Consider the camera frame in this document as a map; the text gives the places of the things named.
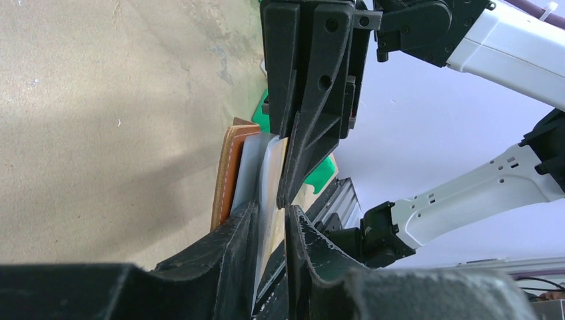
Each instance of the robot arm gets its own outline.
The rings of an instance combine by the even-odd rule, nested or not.
[[[351,257],[386,267],[455,229],[565,197],[565,113],[553,110],[495,159],[410,199],[367,211],[360,228],[328,234]]]
[[[565,30],[493,0],[447,66],[565,111]]]
[[[263,0],[271,133],[289,144],[277,204],[347,137],[371,31],[377,60],[402,51],[513,89],[556,109],[491,162],[412,199],[386,202],[328,238],[384,267],[451,230],[565,197],[565,31],[497,0]]]

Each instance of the cable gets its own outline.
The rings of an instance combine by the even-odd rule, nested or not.
[[[520,289],[532,290],[532,291],[565,292],[563,289],[543,289],[543,288],[530,288],[530,287],[520,287]]]
[[[537,5],[531,3],[529,0],[505,0],[509,4],[515,6],[516,8],[522,10],[523,12],[535,17],[536,19],[541,18],[546,12],[544,8],[538,7]],[[553,25],[557,28],[565,29],[565,18],[555,13],[551,13],[545,19],[545,22]]]
[[[563,287],[562,285],[558,285],[557,283],[555,283],[555,282],[553,282],[553,281],[545,280],[545,279],[542,279],[542,278],[536,278],[536,277],[519,277],[519,278],[515,279],[515,281],[523,281],[523,280],[540,281],[540,282],[549,283],[550,285],[555,286],[555,288],[559,288],[559,290],[557,290],[557,291],[563,291],[563,292],[565,292],[565,287]]]

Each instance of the green object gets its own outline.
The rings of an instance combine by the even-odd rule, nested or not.
[[[261,128],[261,131],[271,132],[269,115],[265,115],[263,113],[263,102],[265,102],[267,95],[269,95],[269,91],[265,90],[263,96],[261,97],[261,100],[259,101],[259,105],[257,106],[257,109],[255,110],[255,113],[251,118],[251,121],[258,124]],[[322,161],[322,163],[320,163],[320,165],[318,165],[316,169],[314,169],[314,171],[312,171],[312,173],[308,177],[306,177],[306,181],[304,181],[304,183],[306,183],[307,185],[312,185],[314,187],[314,194],[317,195],[318,193],[320,193],[320,191],[322,191],[322,188],[328,183],[328,181],[332,179],[335,171],[336,167],[334,166],[330,157],[327,157]]]

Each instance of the white cable tie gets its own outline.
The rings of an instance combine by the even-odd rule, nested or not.
[[[559,6],[559,5],[556,2],[549,1],[548,4],[544,8],[545,12],[540,17],[540,20],[545,21],[547,19],[547,17],[549,17],[549,15],[551,14],[551,12],[553,12],[557,9],[557,6]]]

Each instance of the black plastic bracket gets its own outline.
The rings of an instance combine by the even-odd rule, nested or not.
[[[380,13],[362,1],[264,0],[261,21],[271,133],[289,138],[277,195],[282,208],[352,128]]]
[[[369,269],[317,231],[299,207],[287,208],[285,218],[290,320],[535,319],[503,273]]]
[[[520,146],[529,145],[542,161],[536,166],[541,175],[549,174],[565,192],[565,113],[555,109],[524,136]]]
[[[490,0],[373,0],[382,10],[375,34],[377,58],[402,51],[438,67],[444,67],[480,14],[494,10]]]
[[[2,319],[248,320],[255,299],[257,202],[144,271],[132,264],[0,266]]]
[[[361,219],[360,228],[334,231],[328,238],[370,268],[386,267],[414,255],[416,251],[396,236],[398,225],[392,224],[392,207],[394,203],[387,201],[372,208]]]

